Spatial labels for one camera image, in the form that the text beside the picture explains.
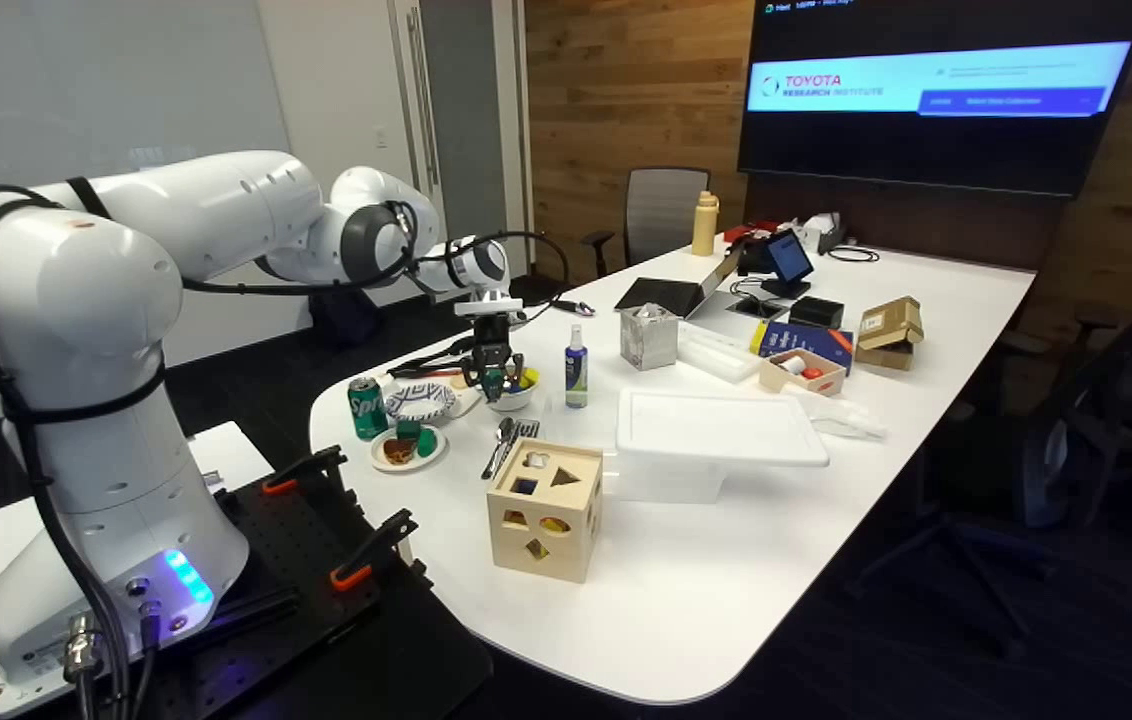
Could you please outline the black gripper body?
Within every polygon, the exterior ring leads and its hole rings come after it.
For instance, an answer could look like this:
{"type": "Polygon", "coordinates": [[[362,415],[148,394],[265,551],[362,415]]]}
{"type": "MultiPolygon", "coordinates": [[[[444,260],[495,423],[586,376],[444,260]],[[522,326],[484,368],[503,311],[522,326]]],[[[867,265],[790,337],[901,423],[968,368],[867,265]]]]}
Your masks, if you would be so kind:
{"type": "Polygon", "coordinates": [[[512,321],[503,311],[478,316],[470,324],[470,360],[477,364],[503,364],[512,357],[512,321]]]}

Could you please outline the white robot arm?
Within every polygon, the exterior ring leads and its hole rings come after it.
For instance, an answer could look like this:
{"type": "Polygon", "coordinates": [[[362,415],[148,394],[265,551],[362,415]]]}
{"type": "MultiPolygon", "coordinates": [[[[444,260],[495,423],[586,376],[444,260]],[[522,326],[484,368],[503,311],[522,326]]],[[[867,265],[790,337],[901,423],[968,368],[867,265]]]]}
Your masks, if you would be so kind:
{"type": "Polygon", "coordinates": [[[241,265],[275,296],[409,279],[507,321],[495,235],[444,235],[412,182],[316,178],[270,148],[0,182],[0,415],[39,533],[0,570],[0,717],[78,695],[127,712],[130,668],[203,631],[251,559],[165,385],[188,290],[241,265]]]}

